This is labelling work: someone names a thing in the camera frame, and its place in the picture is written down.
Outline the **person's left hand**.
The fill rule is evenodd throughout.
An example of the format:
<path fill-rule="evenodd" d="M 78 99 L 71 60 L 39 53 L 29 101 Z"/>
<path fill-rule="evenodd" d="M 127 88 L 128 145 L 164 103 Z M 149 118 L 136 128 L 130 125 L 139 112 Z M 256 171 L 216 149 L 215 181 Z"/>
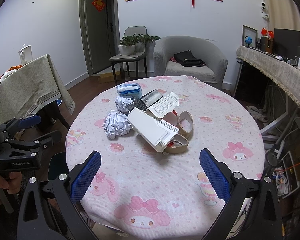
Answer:
<path fill-rule="evenodd" d="M 20 191 L 21 181 L 22 181 L 21 172 L 12 172 L 9 174 L 9 181 L 6 181 L 0 175 L 0 189 L 6 189 L 9 194 L 15 194 Z"/>

